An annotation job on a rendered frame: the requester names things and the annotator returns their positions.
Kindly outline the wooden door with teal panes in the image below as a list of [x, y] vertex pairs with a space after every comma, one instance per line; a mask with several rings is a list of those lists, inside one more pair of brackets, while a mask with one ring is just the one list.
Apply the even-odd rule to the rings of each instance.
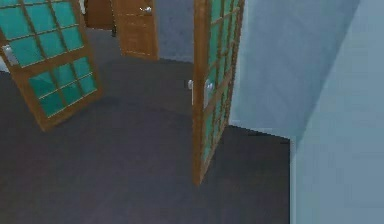
[[44, 131], [102, 96], [78, 0], [0, 0], [0, 61]]
[[[194, 0], [192, 180], [203, 182], [229, 123], [246, 0]], [[204, 84], [214, 88], [204, 107]]]

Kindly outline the plain brown wooden door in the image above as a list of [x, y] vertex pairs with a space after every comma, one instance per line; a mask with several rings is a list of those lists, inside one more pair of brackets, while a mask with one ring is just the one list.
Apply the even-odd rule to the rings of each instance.
[[[123, 56], [159, 59], [155, 0], [111, 0], [120, 51]], [[150, 6], [151, 14], [140, 8]]]

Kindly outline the dark brown wooden cabinet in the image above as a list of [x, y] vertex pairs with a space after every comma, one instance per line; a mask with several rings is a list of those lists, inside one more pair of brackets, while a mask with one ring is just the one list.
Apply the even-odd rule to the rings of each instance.
[[110, 30], [114, 28], [111, 0], [85, 0], [85, 24], [88, 28]]

